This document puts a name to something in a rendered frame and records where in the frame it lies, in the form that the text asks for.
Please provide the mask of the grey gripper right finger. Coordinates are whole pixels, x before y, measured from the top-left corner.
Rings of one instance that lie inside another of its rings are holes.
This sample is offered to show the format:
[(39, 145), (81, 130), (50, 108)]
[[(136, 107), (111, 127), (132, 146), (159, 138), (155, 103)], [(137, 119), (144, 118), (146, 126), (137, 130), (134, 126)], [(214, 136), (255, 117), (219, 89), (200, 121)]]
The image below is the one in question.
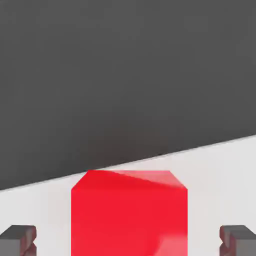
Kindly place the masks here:
[(256, 256), (256, 234), (245, 225), (222, 225), (219, 256)]

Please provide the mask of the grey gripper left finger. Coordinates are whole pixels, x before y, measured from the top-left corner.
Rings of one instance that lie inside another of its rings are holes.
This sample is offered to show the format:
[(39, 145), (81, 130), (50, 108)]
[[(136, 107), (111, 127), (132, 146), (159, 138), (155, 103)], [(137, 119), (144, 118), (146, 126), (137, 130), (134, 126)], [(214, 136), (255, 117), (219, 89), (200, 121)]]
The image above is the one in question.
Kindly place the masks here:
[(0, 256), (37, 256), (34, 225), (11, 225), (0, 234)]

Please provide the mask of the small red cube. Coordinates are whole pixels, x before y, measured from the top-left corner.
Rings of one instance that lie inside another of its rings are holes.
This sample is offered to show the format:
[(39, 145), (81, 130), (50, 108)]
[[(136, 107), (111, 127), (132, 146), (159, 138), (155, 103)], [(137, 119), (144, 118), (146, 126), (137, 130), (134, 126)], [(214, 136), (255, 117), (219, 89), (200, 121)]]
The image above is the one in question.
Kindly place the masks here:
[(168, 170), (89, 170), (71, 189), (71, 256), (188, 256), (188, 190)]

